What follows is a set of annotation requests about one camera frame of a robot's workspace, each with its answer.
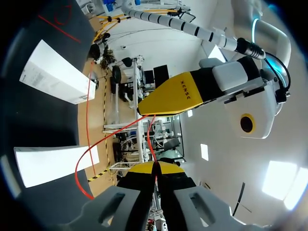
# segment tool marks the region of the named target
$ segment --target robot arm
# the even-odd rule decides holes
[[[244,38],[237,39],[235,44],[232,38],[182,20],[133,10],[125,0],[122,10],[129,16],[170,26],[213,42],[221,48],[246,55],[236,62],[225,64],[211,62],[209,59],[205,63],[211,64],[205,64],[203,67],[206,68],[185,72],[167,80],[139,103],[139,113],[172,116],[217,100],[225,103],[231,123],[239,136],[266,138],[274,117],[286,102],[288,87],[282,83],[282,78],[278,76],[273,65],[265,59],[266,53],[263,49],[245,38],[250,39],[252,36],[253,41],[256,38],[257,42],[260,41],[262,44],[265,41],[264,46],[268,51],[274,51],[274,55],[280,56],[284,65],[290,60],[291,46],[283,32],[261,20],[253,19],[255,14],[261,15],[260,11],[256,10],[256,2],[259,1],[242,0],[239,5],[239,1],[232,0],[235,32],[237,35],[244,35]],[[264,59],[271,69],[258,70],[250,57]]]
[[[168,79],[138,104],[139,113],[172,116],[217,100],[224,102],[239,136],[266,138],[276,113],[275,91],[280,88],[274,76],[259,71],[247,56],[236,62],[208,61],[205,68]]]
[[[261,1],[231,0],[231,5],[235,36],[256,43],[278,57],[287,67],[291,56],[291,42],[281,30],[262,21]],[[274,66],[280,66],[275,60],[272,60],[272,63]]]

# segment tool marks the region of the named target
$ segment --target red cable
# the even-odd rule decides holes
[[[154,159],[155,162],[157,162],[156,155],[155,155],[155,152],[153,150],[153,147],[152,147],[152,144],[151,144],[151,140],[150,140],[150,130],[151,130],[152,124],[153,124],[153,122],[155,120],[155,117],[156,117],[156,115],[153,116],[153,119],[152,119],[152,121],[150,123],[149,129],[148,129],[148,133],[147,133],[147,138],[148,138],[148,145],[149,145],[150,151],[152,153],[153,159]]]
[[[91,68],[90,68],[89,85],[88,85],[88,94],[87,94],[87,109],[86,109],[86,130],[87,130],[87,140],[88,140],[88,147],[89,147],[89,148],[90,148],[90,135],[89,135],[89,125],[88,125],[88,120],[89,120],[89,118],[88,118],[88,115],[89,115],[88,110],[89,110],[89,93],[90,93],[90,85],[91,85],[91,82],[92,82],[92,81],[91,81],[92,70],[93,70],[93,62],[91,62]],[[91,149],[90,149],[90,157],[91,157],[91,162],[92,162],[92,167],[93,167],[94,176],[96,176]]]
[[[139,122],[140,120],[143,120],[143,119],[146,118],[147,116],[148,116],[148,115],[144,115],[144,116],[141,117],[140,119],[137,119],[137,120],[135,120],[134,122],[128,124],[127,126],[125,126],[125,127],[121,128],[121,129],[115,131],[114,133],[111,133],[111,134],[109,134],[108,136],[102,138],[101,140],[99,140],[99,141],[97,141],[95,144],[93,144],[90,148],[88,148],[88,149],[82,154],[82,156],[80,157],[80,159],[78,160],[78,162],[77,162],[77,164],[76,164],[76,168],[75,168],[75,182],[76,182],[78,188],[82,191],[82,193],[85,194],[89,199],[93,200],[94,197],[91,196],[90,194],[88,194],[88,193],[83,189],[83,187],[82,187],[82,186],[80,185],[80,183],[79,183],[78,175],[77,175],[78,165],[79,165],[79,162],[81,161],[81,159],[83,158],[83,156],[84,156],[88,151],[90,151],[93,147],[95,147],[97,144],[99,144],[100,142],[102,142],[102,141],[108,139],[109,137],[112,137],[113,135],[117,134],[118,132],[120,132],[120,131],[122,131],[122,130],[124,130],[124,129],[130,127],[130,126],[132,126],[133,124],[135,124],[135,123],[137,123],[137,122]]]
[[[76,42],[81,43],[81,41],[80,41],[79,39],[77,39],[77,38],[71,36],[70,34],[66,33],[65,31],[61,30],[59,27],[57,27],[56,25],[54,25],[54,24],[52,24],[51,22],[49,22],[46,18],[44,18],[44,17],[42,17],[42,16],[40,16],[40,15],[38,15],[38,17],[39,17],[41,20],[43,20],[43,21],[45,21],[46,23],[48,23],[49,25],[51,25],[51,26],[53,26],[54,28],[56,28],[57,30],[59,30],[60,32],[62,32],[63,34],[65,34],[66,36],[68,36],[69,38],[71,38],[72,40],[75,40]]]

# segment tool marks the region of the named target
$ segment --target ceiling light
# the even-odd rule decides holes
[[[297,165],[292,163],[270,161],[262,191],[283,200],[293,183],[296,169]]]
[[[308,169],[300,168],[294,180],[294,183],[284,200],[284,205],[287,209],[293,209],[301,198],[308,183]]]
[[[206,144],[201,144],[201,157],[208,161],[208,149]]]
[[[212,52],[210,53],[210,55],[208,56],[208,58],[217,58],[219,60],[221,60],[223,63],[226,62],[225,57],[223,56],[223,54],[221,53],[220,49],[218,48],[218,46],[215,45],[215,47],[213,48]]]
[[[191,117],[193,115],[192,112],[193,112],[192,110],[188,110],[188,112],[187,112],[188,117]]]

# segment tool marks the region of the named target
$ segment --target black hole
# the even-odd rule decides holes
[[[241,119],[241,128],[244,132],[247,132],[247,133],[251,132],[253,127],[254,127],[254,125],[253,125],[250,118],[244,116]]]

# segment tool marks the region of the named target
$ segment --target ceiling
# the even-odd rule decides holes
[[[230,2],[218,1],[210,26],[230,27]],[[264,10],[262,20],[278,27],[290,38],[280,20]],[[245,223],[272,224],[288,215],[283,201],[262,192],[269,161],[283,161],[308,167],[308,79],[304,57],[291,39],[289,72],[291,97],[275,117],[270,135],[265,140],[244,139],[235,135],[222,103],[210,103],[193,110],[193,116],[181,115],[185,157],[184,168],[197,183],[202,180],[227,202],[232,211],[242,183],[246,187],[236,217]],[[200,144],[208,145],[209,161],[201,158]]]

